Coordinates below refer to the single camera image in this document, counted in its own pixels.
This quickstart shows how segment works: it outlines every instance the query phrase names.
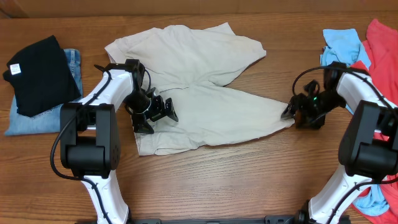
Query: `white tag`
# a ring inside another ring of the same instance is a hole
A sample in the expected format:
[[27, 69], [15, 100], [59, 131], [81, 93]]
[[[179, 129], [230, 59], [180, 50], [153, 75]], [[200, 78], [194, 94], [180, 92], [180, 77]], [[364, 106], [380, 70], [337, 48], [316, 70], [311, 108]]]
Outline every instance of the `white tag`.
[[19, 64], [10, 65], [11, 75], [16, 75], [21, 72], [21, 68]]

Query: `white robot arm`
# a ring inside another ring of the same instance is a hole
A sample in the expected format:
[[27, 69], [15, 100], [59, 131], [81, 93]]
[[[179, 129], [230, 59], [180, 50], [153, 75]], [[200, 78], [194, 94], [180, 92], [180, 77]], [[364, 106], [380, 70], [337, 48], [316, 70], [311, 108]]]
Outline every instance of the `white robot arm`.
[[[398, 120], [393, 112], [397, 106], [381, 95], [366, 71], [349, 69], [341, 63], [319, 69], [325, 69], [325, 91], [319, 93], [319, 84], [315, 80], [310, 82], [305, 86], [308, 95], [294, 92], [282, 117], [295, 118], [298, 127], [318, 129], [324, 124], [327, 112], [337, 106], [347, 104], [355, 113], [340, 143], [340, 165], [321, 192], [298, 211], [295, 224], [339, 223], [347, 207], [370, 187], [368, 183], [380, 183], [386, 175], [398, 172], [398, 141], [395, 142]], [[373, 139], [374, 133], [389, 139]]]
[[[103, 78], [95, 89], [78, 103], [62, 106], [61, 162], [72, 170], [74, 177], [67, 179], [81, 180], [87, 188], [97, 224], [132, 223], [116, 178], [121, 146], [115, 113], [125, 102], [134, 132], [146, 134], [154, 132], [147, 119], [157, 121], [168, 116], [177, 122], [178, 118], [170, 98], [164, 102], [155, 95], [155, 88], [141, 88], [146, 70], [138, 60], [96, 68], [103, 72]], [[77, 135], [77, 131], [86, 129], [96, 130], [96, 137]]]
[[[371, 77], [363, 73], [356, 73], [360, 77], [365, 78], [369, 83], [372, 83]], [[350, 74], [343, 73], [336, 88], [337, 94], [343, 97], [347, 105], [355, 112], [359, 103], [361, 101], [367, 101], [371, 103], [376, 103], [382, 108], [385, 108], [385, 104], [380, 101], [379, 97], [375, 94], [372, 88], [364, 81], [358, 77]], [[387, 99], [385, 99], [391, 107], [396, 108], [397, 106]], [[317, 223], [326, 223], [333, 213], [333, 209], [336, 207], [340, 199], [355, 185], [369, 182], [372, 178], [365, 177], [362, 175], [348, 175], [346, 173], [345, 166], [339, 165], [336, 172], [330, 178], [326, 186], [321, 190], [321, 192], [313, 197], [308, 204], [308, 211], [310, 219], [315, 220]], [[331, 224], [336, 224], [339, 222], [341, 215], [348, 208], [349, 205], [364, 191], [370, 187], [370, 185], [365, 185], [360, 187], [359, 190], [354, 191], [349, 197], [344, 201], [338, 211], [336, 211]]]

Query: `wooden table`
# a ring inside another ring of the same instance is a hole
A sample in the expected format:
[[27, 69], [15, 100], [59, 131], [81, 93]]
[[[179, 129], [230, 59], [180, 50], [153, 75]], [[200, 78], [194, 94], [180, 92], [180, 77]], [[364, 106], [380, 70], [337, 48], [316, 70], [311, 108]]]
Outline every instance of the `wooden table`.
[[[222, 16], [137, 16], [0, 20], [0, 70], [21, 48], [55, 35], [81, 53], [85, 94], [101, 79], [93, 64], [109, 62], [104, 47], [152, 27], [204, 29], [229, 22], [237, 35], [259, 40], [267, 56], [228, 87], [288, 102], [294, 78], [319, 65], [322, 29], [355, 28], [361, 40], [373, 18], [398, 28], [394, 12], [275, 13]], [[322, 81], [320, 72], [301, 80]], [[73, 223], [96, 218], [83, 184], [57, 177], [49, 155], [55, 134], [4, 137], [13, 88], [0, 79], [0, 223]], [[257, 140], [170, 156], [139, 157], [129, 115], [117, 113], [121, 193], [134, 218], [236, 218], [295, 213], [334, 173], [351, 115], [336, 109], [319, 131], [285, 129]], [[57, 166], [59, 149], [56, 155]], [[353, 223], [367, 223], [351, 208]]]

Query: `black cable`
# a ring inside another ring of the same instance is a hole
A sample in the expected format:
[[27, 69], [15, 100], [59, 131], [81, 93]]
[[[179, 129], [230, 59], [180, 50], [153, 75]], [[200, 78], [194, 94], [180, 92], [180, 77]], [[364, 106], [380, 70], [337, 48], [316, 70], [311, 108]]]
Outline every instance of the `black cable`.
[[145, 94], [148, 94], [149, 91], [150, 91], [150, 74], [149, 74], [148, 70], [146, 70], [146, 69], [145, 69], [145, 72], [148, 74], [148, 78], [149, 78], [148, 89], [147, 89], [147, 91], [145, 92]]
[[50, 153], [50, 164], [51, 164], [51, 168], [54, 171], [54, 173], [57, 174], [61, 178], [68, 179], [68, 180], [80, 180], [80, 181], [84, 181], [84, 182], [91, 184], [91, 188], [94, 189], [95, 194], [98, 197], [99, 207], [101, 208], [101, 211], [104, 214], [104, 218], [106, 219], [106, 221], [108, 221], [109, 224], [112, 224], [110, 218], [108, 217], [108, 214], [105, 211], [103, 201], [102, 201], [100, 192], [99, 192], [96, 184], [93, 181], [91, 181], [90, 179], [86, 179], [84, 177], [72, 177], [72, 176], [68, 176], [65, 174], [61, 174], [55, 167], [55, 163], [54, 163], [55, 150], [57, 149], [58, 142], [60, 141], [60, 139], [61, 139], [62, 135], [64, 134], [65, 130], [67, 129], [67, 127], [76, 119], [76, 117], [81, 113], [81, 111], [83, 111], [83, 109], [85, 109], [90, 103], [92, 103], [93, 101], [95, 101], [97, 99], [97, 96], [100, 95], [105, 90], [105, 88], [109, 85], [109, 83], [112, 80], [112, 77], [111, 77], [111, 74], [109, 71], [104, 71], [104, 68], [99, 65], [94, 65], [94, 66], [96, 68], [98, 68], [99, 70], [101, 70], [102, 72], [108, 73], [108, 80], [106, 81], [104, 86], [102, 86], [98, 90], [98, 92], [94, 94], [94, 96], [91, 99], [89, 99], [83, 106], [81, 106], [76, 111], [76, 113], [69, 119], [69, 121], [66, 123], [66, 125], [62, 128], [62, 130], [60, 131], [60, 133], [58, 134], [57, 138], [55, 139], [55, 141], [52, 145], [51, 153]]
[[[304, 72], [302, 72], [300, 75], [297, 76], [297, 78], [294, 80], [293, 82], [293, 87], [292, 87], [292, 91], [293, 91], [293, 95], [296, 95], [294, 88], [295, 85], [297, 83], [297, 81], [306, 73], [308, 72], [312, 72], [314, 70], [320, 70], [320, 69], [330, 69], [330, 70], [339, 70], [345, 73], [349, 73], [350, 75], [354, 75], [356, 78], [359, 78], [360, 80], [362, 80], [363, 82], [365, 82], [369, 87], [371, 87], [371, 89], [373, 90], [373, 92], [376, 94], [376, 96], [379, 98], [379, 100], [388, 108], [388, 110], [392, 113], [392, 115], [394, 116], [394, 118], [396, 119], [396, 122], [398, 122], [398, 115], [396, 114], [396, 112], [394, 111], [394, 109], [392, 108], [392, 106], [385, 100], [385, 97], [382, 96], [379, 93], [379, 90], [377, 90], [377, 88], [372, 85], [367, 78], [364, 78], [358, 74], [355, 74], [353, 71], [351, 71], [350, 69], [347, 68], [339, 68], [339, 67], [332, 67], [332, 66], [319, 66], [319, 67], [315, 67], [315, 68], [310, 68]], [[355, 191], [358, 190], [360, 187], [365, 186], [365, 185], [371, 185], [371, 184], [392, 184], [398, 182], [398, 177], [396, 177], [395, 179], [392, 180], [388, 180], [388, 181], [382, 181], [380, 183], [377, 183], [376, 181], [372, 180], [369, 182], [363, 182], [360, 184], [355, 185], [355, 187], [353, 187], [351, 190], [349, 190], [346, 194], [344, 194], [343, 198], [341, 198], [341, 200], [337, 203], [336, 207], [333, 209], [332, 214], [330, 215], [328, 221], [326, 222], [326, 224], [330, 224], [333, 217], [336, 215], [337, 210], [340, 208], [340, 206], [344, 203], [344, 201]]]

